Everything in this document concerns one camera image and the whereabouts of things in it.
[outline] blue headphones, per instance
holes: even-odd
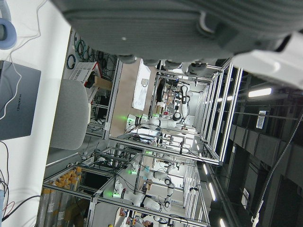
[[[7,50],[12,48],[17,42],[17,33],[15,27],[10,22],[10,11],[5,0],[0,0],[0,10],[2,18],[0,18],[0,49]]]

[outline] black cable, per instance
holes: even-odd
[[[298,120],[297,120],[297,124],[296,124],[296,126],[295,126],[295,128],[294,128],[294,131],[293,131],[291,137],[289,138],[289,141],[288,141],[287,145],[285,146],[285,148],[284,148],[284,150],[282,151],[282,153],[280,154],[278,160],[277,160],[276,163],[273,165],[273,167],[271,168],[271,170],[269,171],[269,173],[268,173],[268,175],[267,175],[267,177],[266,177],[265,183],[264,183],[263,188],[262,188],[261,196],[260,196],[259,201],[258,201],[258,208],[256,209],[255,216],[257,216],[257,214],[260,212],[260,209],[261,209],[262,204],[263,204],[262,201],[263,201],[263,198],[264,198],[266,189],[267,189],[267,187],[268,187],[268,184],[269,184],[269,182],[270,182],[270,180],[271,180],[271,177],[272,177],[272,175],[273,175],[273,173],[274,173],[276,167],[277,167],[278,164],[280,163],[281,159],[283,158],[285,152],[287,151],[287,148],[289,147],[290,143],[292,142],[292,140],[293,140],[293,138],[294,138],[295,133],[297,132],[297,130],[298,130],[298,128],[299,128],[299,125],[300,125],[301,120],[302,120],[302,118],[303,118],[303,109],[301,110],[299,116],[300,116],[300,117],[299,117]]]
[[[34,196],[31,196],[31,197],[27,198],[26,200],[22,201],[12,212],[10,212],[7,216],[2,218],[2,222],[5,221],[6,219],[8,219],[16,210],[18,210],[19,207],[21,207],[23,203],[25,203],[26,201],[29,201],[30,199],[36,198],[36,197],[40,197],[40,195],[34,195]]]
[[[6,200],[6,208],[4,210],[4,213],[3,213],[3,216],[5,216],[6,214],[6,210],[7,210],[7,206],[8,206],[8,203],[9,203],[9,149],[8,149],[8,146],[6,145],[6,143],[0,141],[0,143],[3,143],[5,148],[6,148],[6,153],[7,153],[7,159],[6,159],[6,170],[7,170],[7,174],[8,174],[8,181],[5,182],[5,179],[4,179],[4,175],[3,175],[3,172],[1,171],[1,175],[3,176],[3,182],[6,184],[7,186],[7,189],[5,192],[8,192],[8,196],[7,196],[7,200]]]
[[[0,143],[3,143],[5,148],[6,148],[6,153],[7,153],[7,159],[6,159],[6,170],[7,170],[7,173],[8,173],[8,181],[7,181],[7,184],[9,184],[9,149],[8,149],[8,146],[0,141]]]
[[[187,224],[186,224],[186,226],[185,226],[185,227],[188,227],[188,220],[187,220],[185,217],[181,217],[181,216],[176,215],[176,214],[170,214],[169,216],[170,216],[170,217],[172,217],[172,218],[180,218],[180,219],[184,219],[184,220],[187,222]]]

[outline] huawei logo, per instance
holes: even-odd
[[[21,107],[21,98],[22,98],[22,95],[19,95],[18,104],[17,104],[17,111],[19,111],[20,107]]]

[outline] cardboard box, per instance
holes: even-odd
[[[108,91],[111,91],[113,83],[106,80],[106,79],[103,79],[103,78],[100,78],[100,77],[95,77],[94,86],[99,87],[99,88],[103,88],[103,89],[108,90]]]

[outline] white cable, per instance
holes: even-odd
[[[33,39],[36,39],[36,38],[39,38],[39,37],[41,36],[41,32],[40,32],[40,22],[39,22],[38,12],[39,12],[40,8],[41,8],[46,2],[47,2],[47,0],[43,0],[43,2],[41,2],[40,5],[39,5],[39,6],[37,7],[37,9],[36,9],[37,22],[38,22],[38,33],[37,33],[35,36],[33,36],[33,38],[28,39],[28,40],[27,40],[25,43],[23,43],[21,46],[19,46],[18,48],[12,50],[12,51],[9,53],[9,60],[11,61],[12,65],[13,65],[13,67],[14,67],[15,72],[16,72],[20,77],[19,77],[19,80],[18,80],[17,85],[16,85],[16,92],[15,92],[15,95],[14,95],[14,96],[5,104],[5,106],[4,106],[4,115],[3,115],[2,117],[0,117],[0,120],[2,120],[2,119],[5,117],[5,115],[6,115],[6,107],[7,107],[7,105],[16,97],[16,95],[17,95],[17,93],[18,93],[18,85],[19,85],[19,83],[20,83],[20,80],[22,79],[22,75],[16,70],[16,67],[15,67],[15,64],[14,64],[14,62],[13,62],[13,60],[12,60],[11,55],[12,55],[13,52],[15,52],[16,50],[19,50],[21,47],[23,47],[25,44],[27,44],[29,41],[31,41],[31,40],[33,40]]]

